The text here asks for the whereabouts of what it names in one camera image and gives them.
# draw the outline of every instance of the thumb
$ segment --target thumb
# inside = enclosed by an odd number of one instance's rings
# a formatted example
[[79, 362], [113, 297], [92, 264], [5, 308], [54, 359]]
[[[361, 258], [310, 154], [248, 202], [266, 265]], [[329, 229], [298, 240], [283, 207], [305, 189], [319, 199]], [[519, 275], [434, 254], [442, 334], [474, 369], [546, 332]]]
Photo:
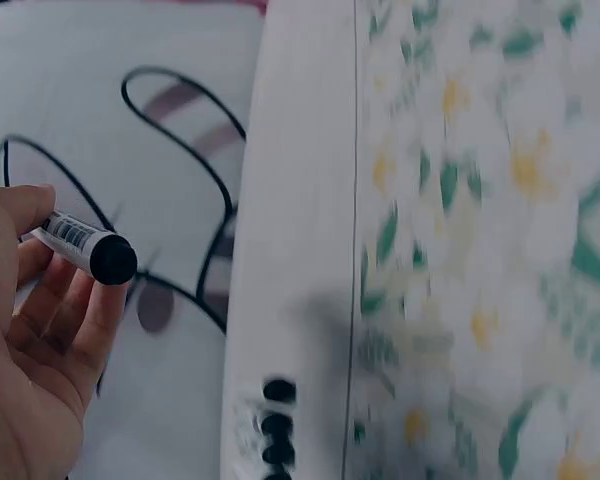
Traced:
[[52, 185], [22, 185], [0, 187], [0, 207], [11, 217], [18, 236], [39, 227], [51, 212], [56, 201]]

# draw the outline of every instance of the floral bedsheet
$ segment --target floral bedsheet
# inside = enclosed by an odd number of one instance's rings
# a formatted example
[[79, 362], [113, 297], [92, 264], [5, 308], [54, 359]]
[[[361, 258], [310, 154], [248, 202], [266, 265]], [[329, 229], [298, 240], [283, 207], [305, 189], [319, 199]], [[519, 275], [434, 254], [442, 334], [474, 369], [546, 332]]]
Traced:
[[600, 480], [600, 0], [358, 0], [350, 478]]

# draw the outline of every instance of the yellow flower center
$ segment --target yellow flower center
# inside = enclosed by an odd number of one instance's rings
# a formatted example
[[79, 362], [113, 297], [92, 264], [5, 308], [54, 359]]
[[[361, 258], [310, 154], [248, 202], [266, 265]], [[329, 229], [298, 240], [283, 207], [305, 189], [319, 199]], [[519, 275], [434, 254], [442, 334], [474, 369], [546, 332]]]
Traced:
[[580, 433], [576, 433], [573, 444], [558, 465], [557, 480], [600, 480], [600, 458], [590, 465], [578, 459], [576, 449], [579, 442]]
[[446, 122], [451, 122], [460, 109], [469, 108], [471, 96], [457, 79], [450, 78], [442, 94], [442, 111]]
[[396, 164], [387, 158], [384, 151], [378, 152], [373, 164], [373, 183], [383, 195], [387, 194], [387, 176], [395, 173]]
[[427, 435], [428, 422], [421, 410], [413, 409], [407, 413], [404, 419], [404, 433], [407, 438], [407, 445], [414, 447], [419, 438]]
[[500, 329], [500, 321], [498, 320], [498, 312], [493, 312], [491, 315], [485, 314], [482, 310], [477, 309], [471, 316], [471, 333], [476, 342], [478, 350], [488, 352], [491, 350], [491, 336]]
[[550, 196], [555, 186], [545, 178], [542, 163], [546, 161], [551, 146], [551, 137], [542, 128], [532, 145], [521, 145], [514, 141], [511, 150], [511, 176], [516, 188], [530, 200]]

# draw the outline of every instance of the paper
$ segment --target paper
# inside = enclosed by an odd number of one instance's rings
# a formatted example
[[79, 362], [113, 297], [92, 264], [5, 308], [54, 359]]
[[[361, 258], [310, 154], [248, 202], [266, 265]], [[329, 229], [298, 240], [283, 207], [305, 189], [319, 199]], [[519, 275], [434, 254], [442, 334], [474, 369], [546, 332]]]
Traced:
[[249, 7], [0, 7], [0, 185], [5, 170], [11, 185], [52, 183], [56, 208], [119, 231], [139, 260], [71, 480], [218, 476], [261, 26]]

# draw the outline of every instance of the black ink line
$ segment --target black ink line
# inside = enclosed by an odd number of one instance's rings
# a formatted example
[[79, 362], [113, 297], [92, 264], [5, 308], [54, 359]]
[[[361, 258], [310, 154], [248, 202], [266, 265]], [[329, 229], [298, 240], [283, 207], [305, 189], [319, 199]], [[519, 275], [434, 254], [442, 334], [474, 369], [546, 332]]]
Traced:
[[[207, 316], [211, 319], [211, 321], [220, 329], [223, 335], [227, 335], [227, 326], [226, 323], [213, 311], [209, 308], [209, 306], [202, 300], [198, 299], [195, 295], [192, 295], [190, 292], [186, 291], [182, 287], [179, 287], [175, 283], [167, 280], [164, 277], [156, 275], [155, 273], [150, 272], [149, 270], [138, 270], [136, 275], [133, 278], [133, 283], [129, 287], [127, 292], [127, 298], [125, 299], [124, 310], [126, 312], [129, 302], [131, 302], [133, 295], [136, 293], [137, 287], [140, 284], [140, 281], [144, 280], [146, 283], [154, 283], [160, 287], [163, 287], [167, 290], [170, 290], [174, 293], [178, 293], [182, 295], [186, 300], [189, 300], [191, 303], [196, 305], [200, 310], [207, 314]], [[106, 373], [106, 366], [100, 374], [100, 378], [98, 378], [98, 382], [96, 383], [96, 395], [100, 396], [100, 391], [102, 390], [102, 383], [104, 380], [104, 374]]]
[[189, 300], [191, 303], [195, 304], [204, 313], [206, 313], [209, 316], [209, 318], [211, 318], [213, 323], [215, 323], [216, 326], [220, 329], [220, 331], [224, 335], [226, 335], [227, 330], [226, 330], [226, 326], [224, 325], [224, 322], [222, 321], [222, 319], [220, 319], [220, 317], [213, 310], [211, 310], [206, 305], [205, 302], [203, 302], [201, 299], [199, 299], [195, 295], [192, 295], [190, 292], [187, 292], [185, 289], [183, 289], [182, 287], [179, 287], [178, 285], [171, 282], [170, 280], [167, 280], [164, 277], [156, 275], [155, 273], [152, 273], [149, 270], [140, 270], [140, 271], [138, 271], [136, 276], [140, 279], [146, 280], [147, 282], [153, 282], [161, 287], [171, 289], [174, 292], [179, 293], [180, 295], [185, 297], [187, 300]]
[[218, 225], [218, 228], [216, 229], [216, 233], [213, 236], [213, 240], [211, 241], [211, 244], [209, 245], [207, 253], [204, 257], [204, 262], [202, 264], [202, 268], [200, 269], [200, 277], [198, 278], [198, 286], [196, 287], [196, 296], [203, 300], [204, 300], [204, 286], [207, 281], [207, 273], [208, 273], [209, 267], [211, 265], [211, 259], [214, 256], [213, 253], [216, 251], [216, 249], [218, 248], [218, 244], [220, 243], [222, 238], [225, 236], [224, 234], [225, 234], [227, 225], [229, 224], [229, 222], [231, 222], [231, 220], [233, 220], [235, 218], [235, 216], [237, 214], [238, 214], [238, 206], [236, 205], [231, 210], [229, 215], [225, 216], [222, 219], [222, 222], [220, 222], [220, 225]]
[[351, 380], [352, 380], [352, 369], [353, 369], [353, 329], [355, 320], [355, 307], [356, 307], [356, 225], [357, 225], [357, 200], [358, 200], [358, 9], [357, 1], [353, 1], [353, 69], [354, 69], [354, 92], [355, 100], [354, 105], [356, 109], [355, 121], [354, 121], [354, 167], [353, 167], [353, 258], [352, 258], [352, 273], [351, 273], [351, 314], [349, 320], [349, 373], [347, 375], [347, 404], [345, 406], [345, 417], [344, 417], [344, 442], [342, 443], [342, 465], [341, 465], [341, 480], [346, 480], [347, 470], [347, 449], [349, 447], [349, 415], [351, 414]]
[[160, 125], [158, 122], [156, 122], [155, 120], [150, 118], [148, 115], [146, 115], [144, 112], [142, 112], [138, 107], [136, 107], [133, 104], [133, 102], [131, 101], [131, 98], [129, 97], [129, 91], [128, 91], [129, 82], [140, 75], [146, 75], [146, 74], [153, 74], [153, 75], [157, 74], [157, 75], [170, 76], [170, 77], [175, 78], [179, 82], [190, 86], [193, 89], [199, 90], [209, 100], [211, 100], [218, 108], [220, 108], [220, 110], [222, 110], [225, 113], [225, 115], [227, 115], [227, 117], [229, 118], [229, 121], [235, 127], [235, 129], [237, 130], [238, 134], [242, 137], [242, 139], [247, 138], [247, 134], [246, 134], [244, 128], [242, 127], [242, 125], [240, 124], [238, 119], [233, 115], [233, 113], [231, 113], [231, 111], [224, 105], [224, 103], [222, 103], [222, 101], [220, 101], [220, 99], [218, 97], [216, 97], [209, 89], [207, 89], [200, 83], [196, 82], [195, 80], [192, 80], [190, 78], [185, 77], [184, 75], [179, 74], [178, 72], [175, 72], [173, 70], [169, 70], [166, 68], [162, 68], [162, 67], [143, 66], [143, 67], [134, 68], [129, 73], [127, 73], [124, 76], [124, 78], [122, 79], [122, 85], [120, 86], [120, 94], [122, 95], [122, 100], [127, 105], [127, 107], [129, 107], [129, 109], [140, 120], [145, 122], [147, 125], [155, 128], [156, 130], [161, 132], [163, 135], [165, 135], [167, 138], [174, 141], [177, 145], [180, 146], [180, 148], [184, 149], [186, 152], [188, 152], [193, 158], [195, 158], [200, 163], [202, 168], [204, 168], [206, 170], [206, 172], [211, 176], [213, 181], [216, 183], [218, 189], [220, 190], [220, 194], [222, 195], [222, 199], [224, 201], [225, 216], [229, 215], [229, 213], [232, 210], [231, 195], [229, 194], [229, 190], [225, 186], [224, 182], [222, 181], [220, 176], [216, 173], [216, 171], [213, 169], [213, 167], [209, 164], [209, 162], [197, 150], [195, 150], [191, 146], [187, 145], [187, 143], [184, 142], [182, 139], [180, 139], [177, 135], [171, 133], [168, 129], [166, 129], [165, 127]]
[[76, 190], [78, 190], [80, 195], [82, 195], [82, 198], [84, 198], [84, 200], [89, 204], [89, 207], [91, 208], [91, 210], [93, 210], [93, 213], [96, 214], [96, 216], [98, 217], [98, 220], [100, 221], [100, 223], [102, 223], [104, 228], [106, 228], [107, 230], [110, 230], [112, 232], [116, 231], [115, 228], [113, 227], [113, 224], [109, 221], [107, 216], [103, 213], [103, 211], [100, 209], [100, 207], [98, 206], [96, 201], [89, 194], [89, 192], [87, 192], [87, 189], [82, 185], [82, 183], [80, 183], [80, 181], [77, 179], [77, 177], [73, 173], [71, 173], [69, 171], [69, 169], [57, 157], [52, 155], [47, 149], [40, 146], [33, 140], [30, 140], [22, 135], [10, 134], [10, 135], [7, 135], [3, 140], [2, 147], [4, 148], [4, 152], [5, 152], [4, 161], [3, 161], [3, 168], [4, 168], [3, 175], [4, 175], [5, 187], [11, 186], [11, 180], [10, 180], [10, 175], [9, 175], [9, 143], [10, 142], [26, 145], [26, 146], [32, 148], [33, 150], [37, 151], [38, 153], [42, 154], [42, 156], [46, 157], [51, 163], [53, 163], [69, 179], [69, 181], [73, 184], [73, 186], [76, 188]]
[[[231, 122], [231, 124], [233, 125], [233, 127], [236, 129], [236, 131], [238, 132], [238, 134], [240, 135], [240, 137], [243, 140], [246, 140], [247, 135], [246, 135], [244, 127], [242, 126], [240, 121], [237, 119], [237, 117], [231, 112], [231, 110], [229, 110], [229, 108], [213, 92], [211, 92], [208, 88], [204, 87], [199, 82], [197, 82], [181, 73], [178, 73], [174, 70], [170, 70], [170, 69], [163, 68], [163, 67], [142, 66], [142, 67], [137, 67], [137, 68], [131, 70], [129, 73], [127, 73], [124, 76], [124, 78], [122, 80], [122, 84], [120, 86], [120, 94], [122, 95], [122, 100], [125, 102], [127, 107], [138, 118], [140, 118], [140, 120], [142, 120], [150, 127], [156, 129], [158, 132], [165, 135], [168, 139], [175, 142], [176, 145], [178, 145], [179, 147], [184, 149], [185, 152], [187, 152], [195, 160], [197, 160], [200, 163], [200, 165], [205, 169], [205, 171], [207, 173], [209, 173], [209, 175], [211, 176], [213, 181], [216, 183], [218, 189], [220, 190], [222, 198], [224, 200], [224, 207], [225, 207], [224, 215], [216, 229], [216, 232], [211, 241], [211, 244], [209, 245], [209, 248], [207, 249], [207, 252], [204, 256], [204, 259], [202, 262], [202, 267], [201, 267], [200, 273], [198, 275], [198, 283], [196, 285], [196, 293], [195, 293], [195, 296], [199, 299], [199, 301], [202, 304], [204, 304], [205, 311], [213, 312], [213, 310], [207, 305], [205, 298], [204, 298], [205, 284], [207, 281], [207, 273], [209, 271], [209, 267], [211, 265], [211, 260], [214, 257], [214, 253], [218, 246], [218, 243], [219, 243], [220, 239], [222, 238], [227, 225], [236, 216], [238, 206], [237, 206], [237, 203], [235, 205], [233, 204], [233, 202], [231, 200], [231, 195], [229, 194], [229, 189], [226, 187], [226, 185], [224, 184], [224, 182], [222, 181], [220, 176], [216, 173], [216, 171], [213, 169], [213, 167], [211, 167], [211, 164], [209, 163], [209, 161], [206, 158], [204, 158], [204, 156], [202, 154], [200, 154], [200, 152], [198, 152], [196, 149], [194, 149], [193, 147], [188, 145], [180, 137], [178, 137], [174, 133], [170, 132], [167, 128], [160, 125], [159, 122], [153, 120], [151, 117], [146, 115], [140, 108], [138, 108], [133, 103], [133, 101], [131, 100], [131, 98], [129, 96], [129, 83], [134, 78], [137, 78], [142, 75], [165, 75], [167, 77], [172, 77], [176, 81], [183, 83], [183, 84], [191, 87], [192, 89], [201, 92], [201, 94], [203, 96], [206, 96], [211, 102], [213, 102], [227, 116], [227, 118], [229, 119], [229, 121]], [[220, 317], [218, 315], [216, 315], [215, 313], [212, 318], [214, 319], [214, 321], [217, 319], [220, 319]]]

